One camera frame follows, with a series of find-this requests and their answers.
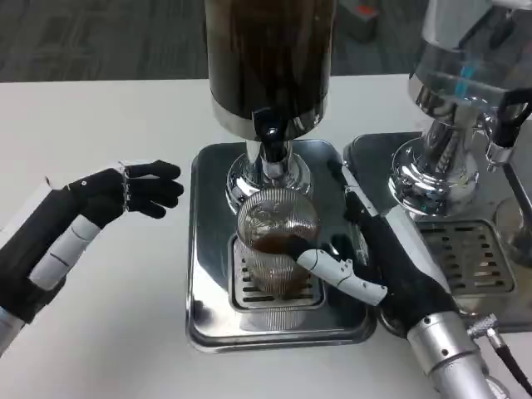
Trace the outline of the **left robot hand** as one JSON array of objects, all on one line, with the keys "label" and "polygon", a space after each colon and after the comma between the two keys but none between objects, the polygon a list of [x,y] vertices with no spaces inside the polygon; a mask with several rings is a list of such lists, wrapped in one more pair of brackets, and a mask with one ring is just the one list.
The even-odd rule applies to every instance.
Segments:
[{"label": "left robot hand", "polygon": [[1,232],[1,307],[30,323],[65,283],[46,290],[30,274],[49,248],[73,222],[86,220],[98,229],[126,211],[161,219],[184,192],[177,165],[119,164],[54,189],[50,183],[37,195],[27,213],[20,212]]}]

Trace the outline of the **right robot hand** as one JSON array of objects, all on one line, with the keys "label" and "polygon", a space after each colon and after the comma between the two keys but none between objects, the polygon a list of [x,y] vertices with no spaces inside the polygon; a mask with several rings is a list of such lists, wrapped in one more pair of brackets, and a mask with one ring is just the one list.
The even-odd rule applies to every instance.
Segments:
[{"label": "right robot hand", "polygon": [[344,190],[344,217],[362,233],[377,278],[363,277],[354,258],[335,258],[297,235],[288,238],[283,253],[352,298],[382,308],[406,332],[431,315],[457,316],[446,277],[403,208],[378,212],[345,164],[330,161],[328,169]]}]

